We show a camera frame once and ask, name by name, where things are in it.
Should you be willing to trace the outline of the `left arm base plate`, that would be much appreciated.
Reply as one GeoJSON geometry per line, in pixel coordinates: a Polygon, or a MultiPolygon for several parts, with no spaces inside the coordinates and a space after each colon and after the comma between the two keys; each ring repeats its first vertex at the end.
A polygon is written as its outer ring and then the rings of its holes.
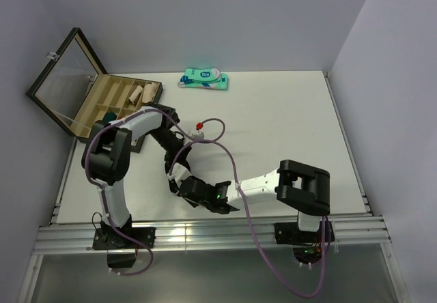
{"type": "Polygon", "coordinates": [[[134,241],[126,239],[113,231],[112,228],[104,230],[97,228],[94,234],[92,244],[93,250],[117,250],[117,249],[137,249],[143,248],[145,244],[148,248],[154,247],[154,240],[156,235],[155,227],[134,227],[128,234],[134,241]]]}

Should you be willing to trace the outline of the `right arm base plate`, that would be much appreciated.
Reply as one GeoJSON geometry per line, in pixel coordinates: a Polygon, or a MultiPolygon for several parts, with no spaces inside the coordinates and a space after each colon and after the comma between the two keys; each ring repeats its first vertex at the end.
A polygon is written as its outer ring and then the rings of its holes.
{"type": "Polygon", "coordinates": [[[320,243],[322,240],[322,223],[316,232],[301,231],[297,222],[274,223],[274,238],[277,244],[307,245],[320,243]]]}

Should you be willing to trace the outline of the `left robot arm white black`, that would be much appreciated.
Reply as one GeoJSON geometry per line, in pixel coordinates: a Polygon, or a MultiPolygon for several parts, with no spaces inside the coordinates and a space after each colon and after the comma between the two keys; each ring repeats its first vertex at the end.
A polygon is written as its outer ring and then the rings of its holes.
{"type": "Polygon", "coordinates": [[[147,103],[137,112],[113,121],[97,121],[91,128],[81,164],[89,182],[98,188],[102,221],[112,226],[108,239],[118,248],[127,247],[133,239],[132,229],[125,226],[132,218],[123,182],[130,166],[132,142],[151,135],[165,150],[166,173],[175,163],[175,175],[169,180],[172,192],[177,192],[181,181],[191,175],[187,153],[177,155],[184,142],[171,131],[179,122],[174,108],[147,103]]]}

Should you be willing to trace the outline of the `dark green patterned sock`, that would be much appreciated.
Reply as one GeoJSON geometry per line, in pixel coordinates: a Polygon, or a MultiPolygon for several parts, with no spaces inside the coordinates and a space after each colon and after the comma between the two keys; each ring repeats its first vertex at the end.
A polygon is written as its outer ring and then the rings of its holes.
{"type": "Polygon", "coordinates": [[[114,112],[106,112],[102,120],[104,122],[111,122],[117,119],[117,115],[114,112]]]}

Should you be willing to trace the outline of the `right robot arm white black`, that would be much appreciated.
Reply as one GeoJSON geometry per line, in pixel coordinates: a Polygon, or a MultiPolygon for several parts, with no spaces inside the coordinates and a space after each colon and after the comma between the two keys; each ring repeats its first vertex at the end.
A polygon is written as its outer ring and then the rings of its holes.
{"type": "Polygon", "coordinates": [[[215,214],[229,214],[243,210],[245,205],[270,201],[292,207],[298,212],[296,235],[305,242],[319,233],[322,218],[330,214],[330,173],[293,160],[282,160],[277,170],[241,182],[211,185],[179,163],[167,177],[175,184],[179,197],[215,214]]]}

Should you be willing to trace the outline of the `black sock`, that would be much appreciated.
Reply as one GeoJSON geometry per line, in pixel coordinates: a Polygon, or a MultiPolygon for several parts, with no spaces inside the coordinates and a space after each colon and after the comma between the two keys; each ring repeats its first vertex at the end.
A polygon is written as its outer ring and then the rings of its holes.
{"type": "Polygon", "coordinates": [[[169,189],[173,194],[177,194],[180,189],[181,180],[176,173],[167,174],[167,180],[169,182],[169,189]]]}

